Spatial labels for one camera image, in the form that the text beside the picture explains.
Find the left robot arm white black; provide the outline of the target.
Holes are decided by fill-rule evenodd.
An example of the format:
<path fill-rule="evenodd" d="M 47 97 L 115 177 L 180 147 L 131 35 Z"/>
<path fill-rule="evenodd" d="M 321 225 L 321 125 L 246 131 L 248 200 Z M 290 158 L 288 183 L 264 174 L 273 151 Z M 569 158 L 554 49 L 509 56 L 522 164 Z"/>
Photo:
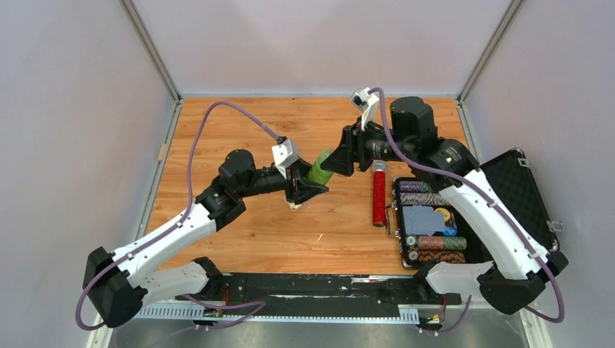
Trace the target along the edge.
<path fill-rule="evenodd" d="M 186 209 L 147 236 L 108 252 L 92 251 L 83 277 L 84 297 L 103 325 L 117 328 L 142 307 L 183 294 L 216 298 L 222 290 L 220 271 L 206 257 L 160 271 L 158 267 L 194 242 L 237 219 L 244 198 L 282 191 L 290 207 L 328 192 L 320 161 L 310 164 L 281 145 L 273 148 L 275 162 L 258 168 L 246 149 L 229 152 L 216 176 Z"/>

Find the green pill bottle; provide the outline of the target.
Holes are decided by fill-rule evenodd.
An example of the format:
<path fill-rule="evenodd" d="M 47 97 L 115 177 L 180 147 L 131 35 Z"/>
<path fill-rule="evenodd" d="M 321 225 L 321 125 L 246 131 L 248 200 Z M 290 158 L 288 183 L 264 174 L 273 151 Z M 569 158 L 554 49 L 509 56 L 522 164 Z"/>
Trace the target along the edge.
<path fill-rule="evenodd" d="M 312 164 L 310 170 L 305 176 L 309 181 L 325 186 L 333 176 L 330 170 L 324 170 L 321 165 L 332 154 L 332 150 L 323 150 Z"/>

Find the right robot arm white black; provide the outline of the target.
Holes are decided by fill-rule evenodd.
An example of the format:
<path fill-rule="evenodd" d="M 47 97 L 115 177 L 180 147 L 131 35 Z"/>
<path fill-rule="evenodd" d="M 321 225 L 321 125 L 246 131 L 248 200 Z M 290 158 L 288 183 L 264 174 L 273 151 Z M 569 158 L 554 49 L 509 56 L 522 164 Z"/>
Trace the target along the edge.
<path fill-rule="evenodd" d="M 529 309 L 546 285 L 555 283 L 566 257 L 548 251 L 525 230 L 461 142 L 438 135 L 433 109 L 423 99 L 407 96 L 386 104 L 367 89 L 350 102 L 360 117 L 343 128 L 322 168 L 350 176 L 375 160 L 406 163 L 451 204 L 491 256 L 477 264 L 428 262 L 414 283 L 417 298 L 430 303 L 454 293 L 480 296 L 505 314 Z"/>

